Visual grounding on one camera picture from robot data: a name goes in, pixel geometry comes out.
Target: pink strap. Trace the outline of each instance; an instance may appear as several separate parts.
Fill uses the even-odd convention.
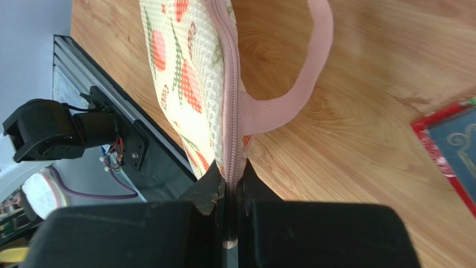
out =
[[[243,135],[274,130],[291,121],[311,97],[332,45],[334,22],[327,0],[308,0],[314,29],[308,45],[304,66],[294,86],[285,95],[256,100],[247,92],[240,92],[240,126]]]

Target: wood grain surface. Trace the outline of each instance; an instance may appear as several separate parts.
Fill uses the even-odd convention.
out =
[[[137,0],[74,0],[72,36],[180,143],[158,105]],[[474,0],[330,0],[335,40],[298,117],[256,137],[259,176],[291,200],[381,203],[426,267],[476,267],[476,220],[409,124],[476,92]],[[306,54],[303,0],[235,0],[242,79],[284,94]]]

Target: zipper teeth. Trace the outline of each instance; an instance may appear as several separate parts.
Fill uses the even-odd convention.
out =
[[[238,175],[238,161],[237,158],[237,147],[238,147],[238,90],[239,90],[239,69],[238,69],[238,55],[236,52],[236,40],[231,33],[230,29],[227,27],[227,22],[223,16],[223,13],[220,11],[220,2],[223,0],[212,0],[212,8],[213,12],[218,18],[218,22],[220,27],[222,27],[223,31],[226,34],[226,39],[228,41],[228,46],[231,52],[231,67],[232,67],[232,78],[231,83],[226,81],[225,90],[230,90],[232,88],[232,107],[231,107],[231,152],[230,152],[230,162],[229,162],[229,173],[227,176],[226,184],[225,184],[225,202],[228,204],[228,211],[227,214],[227,240],[228,240],[228,248],[231,248],[231,244],[236,242],[237,239],[237,225],[236,225],[236,217],[232,215],[237,213],[237,203],[238,203],[238,196],[237,196],[237,187],[238,187],[238,180],[236,178]]]
[[[235,44],[235,39],[233,37],[233,35],[231,34],[230,30],[228,29],[227,27],[227,24],[226,24],[226,21],[223,17],[223,14],[222,12],[220,12],[218,9],[218,6],[220,5],[220,0],[215,0],[213,1],[214,5],[213,5],[213,11],[215,12],[215,14],[218,16],[219,18],[219,21],[220,21],[220,24],[221,24],[221,27],[224,29],[224,32],[226,33],[227,35],[227,41],[229,43],[229,46],[231,48],[231,59],[232,59],[232,68],[233,68],[233,81],[232,81],[232,86],[234,87],[233,89],[233,95],[232,95],[232,130],[231,130],[231,152],[230,152],[230,164],[229,164],[229,174],[228,174],[228,183],[229,183],[229,193],[230,193],[230,198],[233,199],[234,201],[236,201],[236,188],[237,188],[237,182],[238,182],[238,179],[235,178],[235,176],[237,175],[237,168],[238,168],[238,165],[236,164],[238,159],[236,159],[236,155],[237,155],[237,141],[238,141],[238,129],[237,129],[237,125],[238,125],[238,119],[237,119],[237,115],[238,115],[238,111],[237,111],[237,99],[238,99],[238,88],[239,88],[239,85],[238,85],[238,79],[237,79],[237,67],[236,67],[236,63],[237,63],[237,55],[236,55],[236,50],[235,50],[235,47],[236,47],[236,44]]]

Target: strawberry print fabric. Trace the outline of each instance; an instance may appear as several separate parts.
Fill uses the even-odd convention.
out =
[[[140,6],[158,103],[180,134],[196,177],[214,159],[223,174],[223,53],[205,3],[140,0]],[[244,162],[250,144],[244,137]]]

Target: cable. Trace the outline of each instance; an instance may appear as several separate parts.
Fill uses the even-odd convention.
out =
[[[59,188],[64,191],[67,194],[74,195],[77,197],[85,197],[85,198],[91,198],[91,199],[98,199],[98,200],[124,200],[124,199],[131,199],[131,198],[136,198],[139,196],[139,194],[134,191],[134,189],[130,188],[129,186],[125,185],[122,183],[114,174],[112,170],[109,170],[109,174],[111,175],[112,179],[117,182],[121,187],[126,189],[128,192],[132,194],[125,194],[125,195],[98,195],[98,194],[85,194],[85,193],[80,193],[73,191],[69,189],[63,182],[63,179],[61,178],[61,175],[59,174],[58,170],[54,168],[53,166],[47,166],[46,169],[48,169],[53,177],[56,179],[56,182],[58,183]]]
[[[96,107],[96,108],[91,108],[91,109],[83,109],[83,108],[78,108],[78,107],[71,106],[71,105],[68,104],[68,108],[71,109],[71,110],[80,111],[80,112],[100,112],[100,111],[104,110],[104,105],[101,105],[101,106]]]
[[[119,166],[122,166],[121,160],[122,160],[122,150],[124,148],[124,143],[121,137],[119,138],[119,143],[120,143],[120,147],[119,147],[119,152],[117,153],[116,162]]]

